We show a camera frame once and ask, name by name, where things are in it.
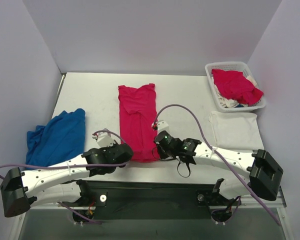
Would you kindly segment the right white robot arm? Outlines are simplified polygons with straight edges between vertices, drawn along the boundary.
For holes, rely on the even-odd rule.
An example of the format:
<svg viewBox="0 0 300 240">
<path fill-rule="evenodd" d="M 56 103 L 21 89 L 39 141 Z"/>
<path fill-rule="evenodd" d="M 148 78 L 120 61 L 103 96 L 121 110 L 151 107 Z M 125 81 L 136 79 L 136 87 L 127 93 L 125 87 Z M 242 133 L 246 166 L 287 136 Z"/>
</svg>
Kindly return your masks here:
<svg viewBox="0 0 300 240">
<path fill-rule="evenodd" d="M 284 171 L 266 150 L 240 152 L 208 147 L 197 139 L 174 138 L 165 130 L 158 133 L 154 142 L 164 157 L 176 158 L 188 168 L 190 164 L 208 165 L 240 176 L 247 186 L 230 179 L 216 184 L 217 188 L 212 190 L 211 197 L 217 204 L 237 196 L 249 195 L 249 190 L 263 200 L 277 199 Z"/>
</svg>

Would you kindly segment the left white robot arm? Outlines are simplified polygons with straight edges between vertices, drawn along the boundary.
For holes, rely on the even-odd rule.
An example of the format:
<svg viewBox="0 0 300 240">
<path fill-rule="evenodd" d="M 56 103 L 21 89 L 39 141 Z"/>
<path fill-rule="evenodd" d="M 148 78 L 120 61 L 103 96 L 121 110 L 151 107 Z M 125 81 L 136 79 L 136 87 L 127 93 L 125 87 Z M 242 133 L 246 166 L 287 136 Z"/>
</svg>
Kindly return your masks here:
<svg viewBox="0 0 300 240">
<path fill-rule="evenodd" d="M 134 155 L 126 143 L 92 148 L 75 158 L 49 167 L 30 166 L 29 170 L 11 168 L 0 185 L 6 218 L 27 212 L 39 200 L 39 193 L 73 180 L 113 173 Z"/>
</svg>

